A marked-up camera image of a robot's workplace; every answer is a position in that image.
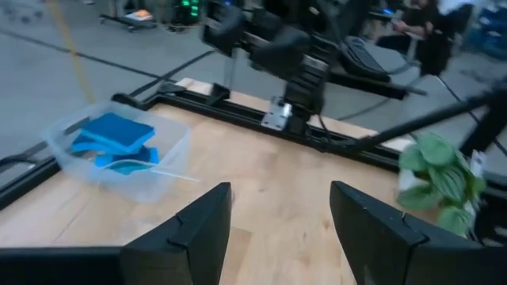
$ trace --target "concrete floor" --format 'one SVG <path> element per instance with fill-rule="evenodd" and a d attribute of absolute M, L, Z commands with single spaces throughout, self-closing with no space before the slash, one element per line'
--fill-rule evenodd
<path fill-rule="evenodd" d="M 104 2 L 84 6 L 80 1 L 61 0 L 60 6 L 71 28 L 72 39 L 81 53 L 92 55 L 149 74 L 162 75 L 168 70 L 211 50 L 200 42 L 199 29 L 188 34 L 167 34 L 158 29 L 128 33 L 115 23 L 100 25 L 99 12 L 105 10 Z M 12 37 L 9 32 L 41 40 L 58 47 L 65 47 L 51 14 L 40 7 L 45 17 L 37 23 L 9 22 L 0 16 L 0 158 L 25 150 L 40 141 L 40 133 L 50 123 L 84 107 L 86 97 L 80 88 L 71 57 L 53 48 L 42 47 L 27 40 Z M 387 70 L 401 63 L 394 51 L 369 47 L 378 62 Z M 108 100 L 114 93 L 131 92 L 153 80 L 149 76 L 122 70 L 117 67 L 80 59 L 86 80 L 97 100 Z M 211 55 L 183 70 L 175 79 L 195 78 L 205 82 L 222 82 L 224 57 Z M 460 55 L 453 59 L 442 79 L 461 98 L 472 96 L 487 88 L 460 74 L 463 68 L 489 70 L 501 77 L 505 66 L 490 66 L 477 55 Z M 409 70 L 394 78 L 394 82 L 406 84 L 417 77 L 417 70 Z M 456 99 L 437 78 L 426 78 L 417 87 L 429 92 L 426 97 L 411 95 L 404 101 L 390 101 L 372 112 L 351 119 L 349 122 L 382 131 L 396 124 L 423 116 Z M 269 99 L 283 90 L 283 82 L 268 74 L 248 67 L 244 55 L 239 56 L 234 89 L 256 97 Z M 329 84 L 326 88 L 324 115 L 333 118 L 346 116 L 372 106 L 384 97 Z M 433 131 L 453 143 L 460 143 L 475 122 L 470 115 L 462 115 L 431 126 Z M 507 146 L 507 135 L 498 138 Z M 489 150 L 487 169 L 507 174 L 507 158 L 497 147 Z"/>

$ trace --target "person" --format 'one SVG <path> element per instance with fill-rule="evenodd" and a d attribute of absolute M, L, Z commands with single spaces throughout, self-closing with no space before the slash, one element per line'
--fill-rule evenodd
<path fill-rule="evenodd" d="M 401 20 L 393 21 L 393 30 L 398 34 L 380 37 L 377 46 L 406 54 L 411 41 L 408 32 L 421 37 L 431 33 L 439 16 L 437 0 L 414 0 L 414 4 L 415 8 L 408 9 Z"/>

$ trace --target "wooden table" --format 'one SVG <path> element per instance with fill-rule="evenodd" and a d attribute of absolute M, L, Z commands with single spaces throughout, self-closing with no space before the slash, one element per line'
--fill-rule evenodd
<path fill-rule="evenodd" d="M 180 84 L 201 93 L 211 87 L 191 79 Z M 269 104 L 240 93 L 231 97 L 252 108 Z M 344 181 L 393 204 L 395 173 L 168 105 L 151 112 L 192 128 L 188 175 L 200 183 L 178 181 L 159 202 L 138 204 L 57 173 L 0 212 L 0 246 L 124 245 L 230 181 L 232 229 L 221 284 L 355 283 L 331 218 L 330 182 Z M 374 133 L 328 118 L 325 123 L 355 137 Z M 402 149 L 407 143 L 386 145 Z"/>

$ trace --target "plastic container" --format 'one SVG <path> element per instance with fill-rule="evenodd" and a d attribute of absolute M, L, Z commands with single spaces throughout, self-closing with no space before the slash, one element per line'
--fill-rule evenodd
<path fill-rule="evenodd" d="M 114 112 L 135 122 L 151 125 L 155 135 L 144 145 L 157 147 L 160 162 L 149 169 L 124 175 L 108 169 L 107 166 L 101 169 L 96 167 L 93 163 L 95 153 L 92 151 L 72 154 L 70 148 L 79 135 L 79 124 L 83 125 L 87 120 L 98 118 L 107 112 Z M 190 129 L 177 121 L 125 104 L 115 102 L 92 104 L 52 124 L 42 136 L 66 174 L 95 184 L 97 187 L 118 192 L 137 202 L 157 201 L 171 188 L 174 179 L 186 171 Z"/>

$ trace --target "green plant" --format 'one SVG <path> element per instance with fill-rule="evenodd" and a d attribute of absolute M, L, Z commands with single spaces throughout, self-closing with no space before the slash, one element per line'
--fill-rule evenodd
<path fill-rule="evenodd" d="M 441 209 L 437 224 L 455 234 L 464 234 L 474 218 L 472 205 L 486 189 L 467 160 L 453 145 L 435 134 L 417 136 L 399 158 L 400 169 L 410 170 L 427 181 L 400 191 L 398 203 L 409 209 Z"/>

